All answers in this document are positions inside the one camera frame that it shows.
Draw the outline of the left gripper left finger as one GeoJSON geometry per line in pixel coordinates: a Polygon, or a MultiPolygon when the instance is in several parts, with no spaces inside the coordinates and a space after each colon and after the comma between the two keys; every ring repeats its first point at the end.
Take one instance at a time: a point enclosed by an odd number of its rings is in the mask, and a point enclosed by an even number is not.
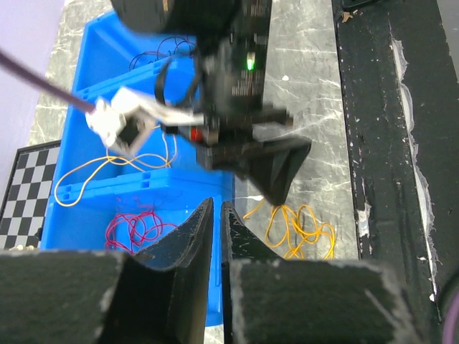
{"type": "Polygon", "coordinates": [[[214,204],[135,255],[1,253],[3,343],[202,343],[214,204]]]}

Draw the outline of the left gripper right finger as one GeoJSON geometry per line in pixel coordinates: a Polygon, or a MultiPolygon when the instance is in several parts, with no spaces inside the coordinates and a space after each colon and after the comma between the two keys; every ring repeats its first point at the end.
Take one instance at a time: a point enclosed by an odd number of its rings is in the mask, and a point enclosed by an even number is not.
{"type": "Polygon", "coordinates": [[[420,343],[394,271],[380,262],[287,260],[221,210],[226,343],[420,343]]]}

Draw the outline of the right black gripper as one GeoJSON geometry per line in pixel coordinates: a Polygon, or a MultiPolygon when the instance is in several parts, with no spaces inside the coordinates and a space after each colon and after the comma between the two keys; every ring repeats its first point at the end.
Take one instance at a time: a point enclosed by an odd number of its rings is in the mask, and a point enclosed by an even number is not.
{"type": "Polygon", "coordinates": [[[207,170],[233,167],[231,171],[248,180],[273,206],[285,203],[290,185],[311,151],[309,138],[291,135],[260,142],[253,137],[255,125],[293,124],[285,108],[268,103],[261,110],[233,115],[216,115],[177,110],[172,119],[162,120],[161,129],[180,135],[195,148],[196,162],[207,170]]]}

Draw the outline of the blue three-compartment plastic bin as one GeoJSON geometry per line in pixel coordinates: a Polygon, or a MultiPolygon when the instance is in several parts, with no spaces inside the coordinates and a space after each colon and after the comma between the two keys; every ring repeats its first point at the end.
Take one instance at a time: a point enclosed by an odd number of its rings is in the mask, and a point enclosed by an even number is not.
{"type": "MultiPolygon", "coordinates": [[[[82,37],[73,91],[94,102],[110,100],[122,86],[151,94],[157,74],[169,63],[164,97],[180,101],[194,76],[185,56],[193,37],[141,36],[129,31],[113,12],[87,23],[82,37]]],[[[234,196],[234,179],[208,172],[195,160],[183,138],[156,130],[141,149],[141,166],[105,163],[105,146],[87,126],[85,116],[70,107],[60,145],[41,247],[103,249],[110,223],[119,214],[153,209],[139,229],[148,246],[156,233],[166,234],[186,221],[205,199],[214,202],[214,236],[209,275],[207,324],[222,322],[220,211],[234,196]]]]}

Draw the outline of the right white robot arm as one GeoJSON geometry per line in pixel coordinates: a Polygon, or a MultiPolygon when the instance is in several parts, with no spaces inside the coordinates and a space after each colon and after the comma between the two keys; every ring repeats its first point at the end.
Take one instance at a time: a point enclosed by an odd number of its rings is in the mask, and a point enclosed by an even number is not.
{"type": "Polygon", "coordinates": [[[164,97],[161,70],[153,97],[121,90],[134,118],[158,121],[165,133],[185,138],[207,170],[233,172],[250,181],[273,206],[285,203],[290,185],[311,150],[295,135],[258,140],[256,125],[291,125],[284,108],[263,101],[271,1],[114,1],[118,18],[141,34],[191,35],[194,79],[183,100],[164,97]]]}

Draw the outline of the short white chess piece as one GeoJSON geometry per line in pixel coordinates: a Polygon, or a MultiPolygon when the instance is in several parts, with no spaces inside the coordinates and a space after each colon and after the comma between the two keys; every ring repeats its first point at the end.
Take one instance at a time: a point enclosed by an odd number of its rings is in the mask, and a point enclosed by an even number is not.
{"type": "Polygon", "coordinates": [[[18,245],[16,247],[12,247],[9,249],[9,251],[33,251],[35,250],[36,247],[34,247],[33,245],[29,245],[29,246],[23,246],[23,245],[18,245]]]}

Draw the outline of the black and white chessboard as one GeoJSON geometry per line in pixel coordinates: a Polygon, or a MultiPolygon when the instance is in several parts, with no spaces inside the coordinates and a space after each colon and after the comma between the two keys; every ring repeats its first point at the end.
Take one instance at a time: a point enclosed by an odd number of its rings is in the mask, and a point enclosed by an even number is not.
{"type": "Polygon", "coordinates": [[[1,205],[1,248],[39,247],[60,142],[20,148],[1,205]]]}

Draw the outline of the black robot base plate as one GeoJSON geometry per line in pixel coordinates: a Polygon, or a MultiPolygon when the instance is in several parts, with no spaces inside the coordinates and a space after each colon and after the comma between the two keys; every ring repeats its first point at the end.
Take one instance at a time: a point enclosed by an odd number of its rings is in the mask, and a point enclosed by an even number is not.
{"type": "Polygon", "coordinates": [[[458,81],[436,1],[334,1],[357,244],[423,327],[458,273],[458,81]]]}

